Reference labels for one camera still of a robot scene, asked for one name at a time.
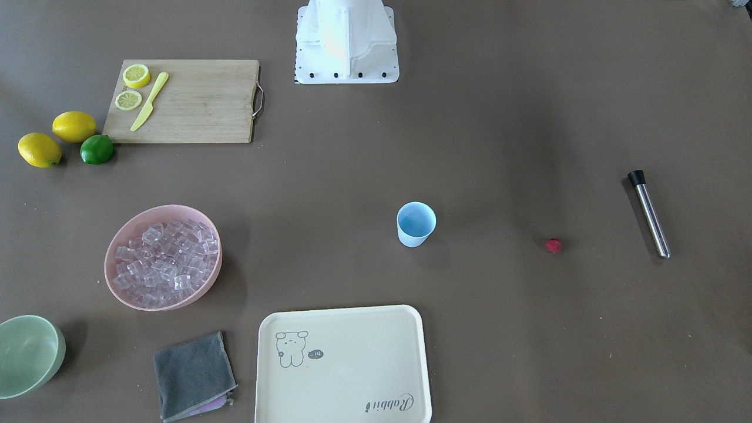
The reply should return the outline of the red strawberry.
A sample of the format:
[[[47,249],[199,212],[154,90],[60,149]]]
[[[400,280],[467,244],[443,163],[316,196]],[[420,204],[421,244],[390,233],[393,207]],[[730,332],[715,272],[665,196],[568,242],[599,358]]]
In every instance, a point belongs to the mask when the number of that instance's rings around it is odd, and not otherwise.
[[[550,238],[545,241],[545,249],[552,254],[559,254],[562,252],[562,242],[559,238]]]

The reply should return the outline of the light blue plastic cup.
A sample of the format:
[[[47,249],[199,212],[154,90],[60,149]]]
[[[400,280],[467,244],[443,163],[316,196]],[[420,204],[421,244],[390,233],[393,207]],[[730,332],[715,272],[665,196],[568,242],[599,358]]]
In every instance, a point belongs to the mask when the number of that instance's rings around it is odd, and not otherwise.
[[[406,247],[420,246],[435,230],[436,223],[436,214],[427,204],[404,204],[397,213],[398,240]]]

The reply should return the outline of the pile of clear ice cubes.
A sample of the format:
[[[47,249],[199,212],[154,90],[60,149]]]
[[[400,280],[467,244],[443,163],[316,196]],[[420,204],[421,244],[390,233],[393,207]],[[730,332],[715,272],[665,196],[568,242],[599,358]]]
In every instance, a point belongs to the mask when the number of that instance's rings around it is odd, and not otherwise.
[[[220,268],[220,239],[196,220],[153,222],[116,243],[111,287],[126,303],[163,310],[198,295]]]

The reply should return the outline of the cream rabbit tray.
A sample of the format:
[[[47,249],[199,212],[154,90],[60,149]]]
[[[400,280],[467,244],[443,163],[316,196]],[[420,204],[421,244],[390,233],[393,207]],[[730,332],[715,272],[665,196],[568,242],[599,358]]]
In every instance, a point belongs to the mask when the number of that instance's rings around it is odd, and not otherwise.
[[[410,305],[280,311],[258,332],[256,422],[429,422],[421,314]]]

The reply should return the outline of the bamboo cutting board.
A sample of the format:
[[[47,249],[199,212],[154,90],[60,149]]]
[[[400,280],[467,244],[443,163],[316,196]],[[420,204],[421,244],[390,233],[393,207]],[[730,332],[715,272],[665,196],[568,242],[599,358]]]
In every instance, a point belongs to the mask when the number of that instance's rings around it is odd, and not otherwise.
[[[102,133],[115,143],[249,143],[263,109],[258,60],[126,59],[122,69],[146,65],[151,80],[137,91],[146,100],[159,73],[169,77],[153,112],[135,131],[140,108],[124,112],[110,102]]]

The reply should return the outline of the grey folded cloth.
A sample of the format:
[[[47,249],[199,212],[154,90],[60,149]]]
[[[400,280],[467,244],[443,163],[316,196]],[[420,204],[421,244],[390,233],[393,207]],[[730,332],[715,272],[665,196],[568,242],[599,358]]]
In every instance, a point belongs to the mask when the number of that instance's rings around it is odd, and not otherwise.
[[[164,422],[220,409],[237,388],[221,331],[161,349],[153,365]]]

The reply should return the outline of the yellow plastic knife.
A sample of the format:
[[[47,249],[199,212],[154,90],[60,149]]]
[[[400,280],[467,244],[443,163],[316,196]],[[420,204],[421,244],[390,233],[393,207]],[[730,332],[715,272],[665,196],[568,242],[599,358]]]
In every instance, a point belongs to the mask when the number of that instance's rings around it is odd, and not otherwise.
[[[166,84],[167,80],[169,80],[169,76],[169,72],[159,73],[147,99],[143,102],[143,107],[140,108],[139,115],[137,115],[135,122],[132,123],[130,127],[131,132],[137,131],[150,117],[151,113],[154,110],[153,102],[160,93],[161,89]]]

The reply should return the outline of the lemon half slice lower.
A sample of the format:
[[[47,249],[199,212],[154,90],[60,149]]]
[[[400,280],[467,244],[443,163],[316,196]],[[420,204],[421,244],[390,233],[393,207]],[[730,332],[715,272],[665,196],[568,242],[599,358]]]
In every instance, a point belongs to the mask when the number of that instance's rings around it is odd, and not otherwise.
[[[113,104],[122,112],[131,112],[131,110],[137,109],[142,101],[142,94],[133,89],[127,89],[116,95]]]

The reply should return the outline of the lemon half slice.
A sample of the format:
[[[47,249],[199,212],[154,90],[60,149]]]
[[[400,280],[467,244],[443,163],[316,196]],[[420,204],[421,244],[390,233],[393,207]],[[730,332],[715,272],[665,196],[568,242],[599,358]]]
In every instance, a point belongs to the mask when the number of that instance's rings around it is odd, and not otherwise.
[[[127,89],[116,95],[113,104],[122,112],[131,112],[131,110],[137,109],[142,101],[142,94],[133,89]]]
[[[129,88],[144,88],[151,81],[150,69],[141,63],[129,65],[123,70],[122,79]]]

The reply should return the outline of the lemon half slice upper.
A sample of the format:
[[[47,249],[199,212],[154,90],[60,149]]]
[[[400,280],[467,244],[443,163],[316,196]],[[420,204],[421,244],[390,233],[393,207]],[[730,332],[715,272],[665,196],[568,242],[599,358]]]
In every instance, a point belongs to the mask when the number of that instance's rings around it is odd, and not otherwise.
[[[151,81],[150,69],[141,63],[129,65],[123,70],[122,79],[129,88],[144,88]]]

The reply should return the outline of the green lime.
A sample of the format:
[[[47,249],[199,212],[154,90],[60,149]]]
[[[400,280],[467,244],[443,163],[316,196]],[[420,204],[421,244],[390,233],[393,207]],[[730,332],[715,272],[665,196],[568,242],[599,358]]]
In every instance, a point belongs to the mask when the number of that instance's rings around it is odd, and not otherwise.
[[[88,137],[80,146],[81,160],[89,165],[100,165],[110,160],[115,152],[109,136],[94,135]]]

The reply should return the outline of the yellow lemon near board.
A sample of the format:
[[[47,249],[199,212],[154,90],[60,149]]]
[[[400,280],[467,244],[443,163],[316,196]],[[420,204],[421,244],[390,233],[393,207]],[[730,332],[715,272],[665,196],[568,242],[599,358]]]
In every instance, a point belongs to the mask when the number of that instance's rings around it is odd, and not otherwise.
[[[85,112],[71,110],[53,120],[53,134],[68,143],[82,143],[97,132],[96,120]]]

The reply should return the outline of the yellow lemon outer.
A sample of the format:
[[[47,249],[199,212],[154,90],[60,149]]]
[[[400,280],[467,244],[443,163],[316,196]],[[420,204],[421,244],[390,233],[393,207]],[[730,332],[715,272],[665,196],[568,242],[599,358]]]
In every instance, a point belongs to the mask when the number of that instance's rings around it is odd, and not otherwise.
[[[51,137],[41,132],[30,132],[22,136],[17,150],[29,165],[39,168],[57,166],[62,158],[62,148]]]

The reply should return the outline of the mint green bowl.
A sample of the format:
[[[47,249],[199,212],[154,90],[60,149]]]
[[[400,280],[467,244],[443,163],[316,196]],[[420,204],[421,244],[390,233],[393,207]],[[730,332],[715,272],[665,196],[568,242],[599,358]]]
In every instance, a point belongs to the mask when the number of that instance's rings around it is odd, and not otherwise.
[[[38,315],[19,315],[1,324],[1,398],[19,397],[56,375],[66,354],[59,327]]]

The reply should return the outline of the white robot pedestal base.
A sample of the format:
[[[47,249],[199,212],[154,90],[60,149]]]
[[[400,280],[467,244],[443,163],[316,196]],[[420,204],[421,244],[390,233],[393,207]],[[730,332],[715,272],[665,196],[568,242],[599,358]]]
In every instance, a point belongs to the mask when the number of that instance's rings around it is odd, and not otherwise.
[[[309,1],[298,8],[295,83],[397,82],[394,18],[381,1]]]

